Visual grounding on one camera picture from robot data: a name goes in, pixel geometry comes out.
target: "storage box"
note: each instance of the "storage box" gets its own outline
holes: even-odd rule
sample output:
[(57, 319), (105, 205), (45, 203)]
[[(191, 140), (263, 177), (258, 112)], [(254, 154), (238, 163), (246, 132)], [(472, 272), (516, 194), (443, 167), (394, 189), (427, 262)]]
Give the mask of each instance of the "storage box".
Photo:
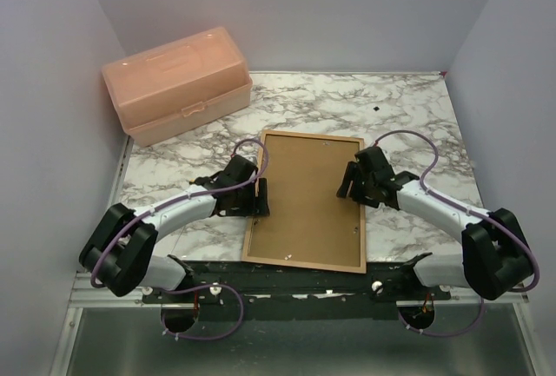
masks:
[(103, 67), (123, 130), (148, 146), (247, 107), (251, 78), (224, 28)]

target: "white marble tabletop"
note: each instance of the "white marble tabletop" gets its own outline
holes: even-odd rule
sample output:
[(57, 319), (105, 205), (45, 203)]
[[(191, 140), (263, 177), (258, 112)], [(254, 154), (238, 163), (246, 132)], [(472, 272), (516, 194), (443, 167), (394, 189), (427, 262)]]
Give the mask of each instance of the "white marble tabletop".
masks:
[[(222, 169), (236, 141), (259, 136), (263, 129), (362, 137), (366, 145), (390, 130), (413, 129), (431, 137), (440, 149), (428, 183), (480, 206), (441, 76), (257, 73), (252, 78), (248, 108), (155, 146), (134, 146), (121, 201), (132, 208), (183, 191), (188, 180)], [(381, 146), (396, 172), (420, 174), (432, 160), (427, 144), (417, 138), (390, 136)], [(246, 146), (242, 152), (256, 155), (256, 148)], [(246, 224), (242, 218), (197, 221), (160, 241), (155, 254), (238, 261)], [(458, 250), (458, 243), (420, 218), (391, 208), (367, 208), (368, 261), (404, 261), (425, 251)]]

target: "brown board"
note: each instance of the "brown board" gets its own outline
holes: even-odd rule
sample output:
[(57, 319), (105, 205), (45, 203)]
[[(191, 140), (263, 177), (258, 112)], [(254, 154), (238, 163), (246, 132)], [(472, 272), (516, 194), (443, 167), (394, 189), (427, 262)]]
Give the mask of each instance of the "brown board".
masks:
[(265, 130), (261, 140), (270, 216), (248, 220), (242, 260), (364, 274), (365, 208), (336, 197), (363, 139)]

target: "gray wall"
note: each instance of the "gray wall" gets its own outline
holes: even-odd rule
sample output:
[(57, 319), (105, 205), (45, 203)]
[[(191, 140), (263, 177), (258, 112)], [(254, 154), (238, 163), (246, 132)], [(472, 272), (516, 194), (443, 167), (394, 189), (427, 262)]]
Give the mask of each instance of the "gray wall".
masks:
[(445, 70), (487, 0), (99, 0), (128, 54), (226, 26), (252, 69)]
[(99, 68), (123, 52), (97, 0), (0, 10), (0, 373), (47, 374), (122, 149)]
[(447, 86), (486, 205), (518, 215), (539, 259), (533, 317), (556, 369), (556, 0), (489, 0)]

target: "purple cable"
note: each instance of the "purple cable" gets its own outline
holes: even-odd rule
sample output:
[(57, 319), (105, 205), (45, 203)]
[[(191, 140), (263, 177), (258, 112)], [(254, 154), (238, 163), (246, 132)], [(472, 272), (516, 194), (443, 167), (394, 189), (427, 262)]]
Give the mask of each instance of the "purple cable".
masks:
[[(374, 145), (376, 146), (379, 143), (379, 141), (381, 141), (385, 137), (388, 137), (389, 135), (396, 135), (396, 134), (400, 134), (400, 133), (405, 133), (405, 134), (408, 134), (408, 135), (416, 135), (420, 139), (423, 139), (425, 142), (427, 142), (429, 144), (429, 146), (433, 149), (434, 160), (428, 166), (428, 168), (425, 169), (425, 171), (420, 176), (420, 179), (419, 179), (420, 186), (425, 190), (425, 192), (427, 192), (429, 195), (436, 198), (437, 200), (439, 200), (441, 202), (444, 202), (445, 204), (447, 204), (448, 206), (450, 206), (452, 208), (458, 209), (459, 211), (463, 211), (464, 213), (466, 213), (467, 212), (467, 207), (465, 207), (463, 205), (460, 205), (457, 202), (454, 202), (452, 200), (449, 200), (446, 197), (444, 197), (443, 195), (440, 195), (440, 194), (434, 192), (434, 190), (430, 189), (427, 186), (427, 184), (425, 184), (425, 178), (430, 173), (430, 171), (433, 170), (433, 168), (436, 166), (436, 163), (438, 163), (438, 160), (439, 160), (438, 148), (433, 143), (433, 141), (430, 140), (428, 137), (426, 137), (425, 135), (422, 135), (421, 133), (418, 133), (416, 131), (412, 131), (412, 130), (405, 130), (405, 129), (393, 130), (393, 131), (389, 131), (388, 133), (386, 133), (384, 135), (381, 135), (378, 139), (376, 139), (374, 141)], [(507, 235), (521, 250), (523, 250), (523, 252), (526, 254), (527, 258), (531, 262), (531, 265), (533, 267), (533, 280), (526, 287), (516, 287), (516, 288), (512, 289), (511, 292), (522, 293), (522, 292), (529, 291), (529, 290), (533, 289), (534, 287), (536, 287), (539, 284), (540, 270), (539, 270), (539, 263), (535, 259), (535, 256), (533, 255), (533, 252), (531, 251), (531, 249), (529, 249), (529, 247), (527, 247), (527, 245), (525, 243), (523, 243), (523, 241), (521, 241), (517, 235), (512, 233), (509, 229), (507, 229), (503, 225), (499, 224), (497, 221), (493, 220), (489, 216), (484, 215), (482, 213), (479, 213), (479, 212), (477, 212), (473, 209), (469, 209), (469, 214), (471, 214), (475, 217), (481, 218), (484, 221), (489, 222), (494, 227), (496, 227), (497, 229), (502, 231), (502, 233)], [(421, 334), (424, 334), (424, 335), (428, 335), (430, 337), (455, 337), (455, 336), (462, 335), (464, 333), (467, 333), (467, 332), (473, 330), (479, 324), (479, 321), (482, 318), (484, 313), (485, 313), (485, 301), (481, 298), (480, 299), (479, 315), (477, 315), (477, 318), (468, 327), (466, 327), (462, 330), (456, 331), (454, 333), (439, 334), (439, 333), (431, 333), (431, 332), (428, 332), (428, 331), (421, 331), (421, 330), (418, 330), (418, 329), (413, 328), (413, 327), (409, 327), (408, 329), (410, 329), (411, 331), (414, 331), (416, 333), (421, 333)], [(401, 317), (401, 314), (398, 313), (398, 315), (400, 317), (400, 320), (406, 326), (408, 326), (408, 324), (405, 322), (403, 317)]]
[(198, 287), (191, 287), (189, 289), (183, 289), (180, 291), (164, 291), (166, 294), (173, 294), (173, 295), (182, 295), (182, 294), (190, 294), (192, 292), (195, 291), (200, 291), (202, 289), (209, 289), (211, 287), (222, 287), (224, 289), (228, 289), (232, 294), (235, 295), (235, 297), (237, 298), (238, 304), (240, 306), (240, 314), (237, 318), (237, 321), (235, 322), (235, 324), (225, 333), (222, 334), (218, 334), (218, 335), (211, 335), (208, 337), (201, 337), (201, 336), (196, 336), (196, 335), (187, 335), (184, 333), (172, 333), (170, 330), (168, 330), (168, 328), (166, 327), (166, 322), (165, 322), (165, 316), (162, 315), (161, 318), (161, 323), (162, 326), (164, 327), (164, 334), (170, 334), (173, 335), (174, 337), (178, 337), (180, 339), (184, 339), (184, 340), (193, 340), (193, 341), (216, 341), (216, 340), (221, 340), (221, 339), (225, 339), (226, 337), (228, 337), (229, 335), (231, 335), (232, 333), (235, 332), (235, 330), (237, 330), (239, 328), (239, 326), (242, 324), (243, 321), (243, 313), (244, 313), (244, 305), (243, 305), (243, 300), (242, 300), (242, 296), (239, 294), (239, 292), (237, 292), (235, 289), (233, 289), (232, 287), (228, 286), (228, 285), (223, 285), (223, 284), (219, 284), (219, 283), (215, 283), (215, 284), (208, 284), (208, 285), (200, 285)]
[[(246, 142), (251, 142), (251, 143), (255, 143), (258, 144), (261, 148), (262, 148), (262, 164), (261, 164), (261, 168), (259, 169), (259, 171), (256, 173), (255, 176), (253, 176), (252, 178), (250, 178), (249, 180), (242, 182), (242, 183), (238, 183), (237, 185), (234, 185), (232, 187), (227, 187), (227, 188), (220, 188), (220, 189), (210, 189), (210, 190), (206, 190), (206, 191), (200, 191), (200, 192), (194, 192), (191, 195), (182, 195), (182, 196), (177, 196), (176, 198), (174, 198), (173, 200), (169, 200), (166, 201), (160, 205), (158, 205), (157, 207), (154, 208), (154, 212), (160, 211), (161, 209), (165, 209), (171, 205), (174, 205), (178, 202), (181, 201), (185, 201), (185, 200), (189, 200), (191, 198), (196, 198), (197, 196), (204, 196), (204, 195), (216, 195), (216, 194), (221, 194), (223, 192), (228, 192), (228, 191), (233, 191), (235, 189), (238, 188), (242, 188), (245, 187), (246, 185), (248, 185), (251, 182), (256, 181), (257, 179), (259, 179), (261, 177), (261, 175), (264, 173), (264, 171), (266, 170), (267, 166), (268, 166), (268, 150), (266, 148), (266, 146), (264, 144), (262, 144), (262, 142), (258, 139), (243, 139), (240, 140), (238, 143), (235, 144), (234, 146), (234, 151), (232, 153), (232, 155), (235, 155), (235, 152), (237, 151), (237, 149)], [(135, 217), (133, 220), (131, 220), (128, 224), (126, 224), (126, 226), (124, 228), (122, 228), (118, 234), (116, 234), (116, 236), (114, 237), (114, 239), (112, 239), (112, 241), (109, 243), (109, 245), (104, 249), (104, 251), (102, 252), (101, 256), (98, 258), (98, 261), (95, 264), (95, 267), (93, 267), (93, 271), (90, 274), (90, 284), (92, 287), (96, 287), (96, 288), (100, 288), (100, 287), (104, 287), (104, 285), (102, 283), (97, 283), (96, 282), (96, 277), (98, 276), (98, 272), (101, 268), (101, 265), (104, 263), (104, 261), (106, 260), (106, 258), (108, 257), (110, 251), (114, 248), (114, 246), (117, 244), (117, 242), (122, 238), (125, 237), (128, 234), (128, 231), (135, 226), (135, 224), (139, 221), (141, 221), (143, 218), (146, 218), (150, 215), (152, 215), (153, 212), (151, 211), (147, 211), (143, 214), (138, 215), (137, 217)]]

